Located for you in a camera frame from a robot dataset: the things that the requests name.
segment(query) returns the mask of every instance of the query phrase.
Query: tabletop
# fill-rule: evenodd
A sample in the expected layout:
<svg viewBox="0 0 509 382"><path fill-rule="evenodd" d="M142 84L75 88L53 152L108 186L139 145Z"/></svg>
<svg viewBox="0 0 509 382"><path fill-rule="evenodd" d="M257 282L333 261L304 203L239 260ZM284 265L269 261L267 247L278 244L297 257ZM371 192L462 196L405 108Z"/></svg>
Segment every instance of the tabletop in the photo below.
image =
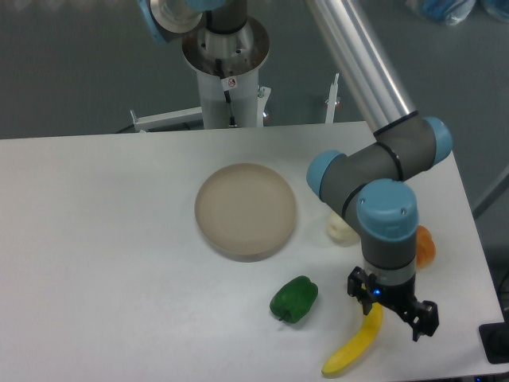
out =
<svg viewBox="0 0 509 382"><path fill-rule="evenodd" d="M305 182L324 150L374 142L365 123L31 138L0 142L0 379L10 381L322 380L321 366L360 327L346 293L360 245L325 233L330 213ZM257 263L202 237L194 200L216 170L253 162L297 200L285 247ZM438 304L433 337L385 310L348 380L425 380L506 372L478 326L502 321L454 157L408 181L437 258L416 295ZM269 302L299 275L319 288L296 325Z"/></svg>

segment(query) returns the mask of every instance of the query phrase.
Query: gray joint housing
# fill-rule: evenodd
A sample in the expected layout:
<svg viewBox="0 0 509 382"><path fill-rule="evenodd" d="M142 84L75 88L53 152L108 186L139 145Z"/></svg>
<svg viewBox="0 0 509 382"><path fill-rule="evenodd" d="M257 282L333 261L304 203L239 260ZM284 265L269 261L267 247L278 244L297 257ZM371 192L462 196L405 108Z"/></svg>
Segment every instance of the gray joint housing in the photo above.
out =
<svg viewBox="0 0 509 382"><path fill-rule="evenodd" d="M359 226L356 218L352 220L356 217L355 208L353 214L348 210L355 205L352 200L366 184L385 178L406 181L429 170L435 158L437 144L433 129L419 116L377 134L376 140L350 157L335 158L321 182L321 200L354 229Z"/></svg>

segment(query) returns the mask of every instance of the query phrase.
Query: round plate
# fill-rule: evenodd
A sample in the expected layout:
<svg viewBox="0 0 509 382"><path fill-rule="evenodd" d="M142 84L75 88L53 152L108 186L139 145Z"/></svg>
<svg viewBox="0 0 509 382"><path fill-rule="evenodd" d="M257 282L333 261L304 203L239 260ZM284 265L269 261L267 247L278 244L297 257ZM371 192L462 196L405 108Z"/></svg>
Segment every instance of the round plate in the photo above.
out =
<svg viewBox="0 0 509 382"><path fill-rule="evenodd" d="M224 167L201 186L196 221L212 245L239 261L273 255L289 238L297 206L288 183L251 163Z"/></svg>

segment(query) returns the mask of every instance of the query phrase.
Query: green bell pepper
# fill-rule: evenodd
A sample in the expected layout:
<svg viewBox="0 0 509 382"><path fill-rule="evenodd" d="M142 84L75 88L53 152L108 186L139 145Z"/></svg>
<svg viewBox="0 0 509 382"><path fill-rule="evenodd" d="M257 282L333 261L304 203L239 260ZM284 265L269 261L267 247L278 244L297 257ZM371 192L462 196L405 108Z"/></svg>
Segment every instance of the green bell pepper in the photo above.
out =
<svg viewBox="0 0 509 382"><path fill-rule="evenodd" d="M279 321L294 324L311 309L318 296L318 286L306 276L299 276L283 288L270 301L270 311Z"/></svg>

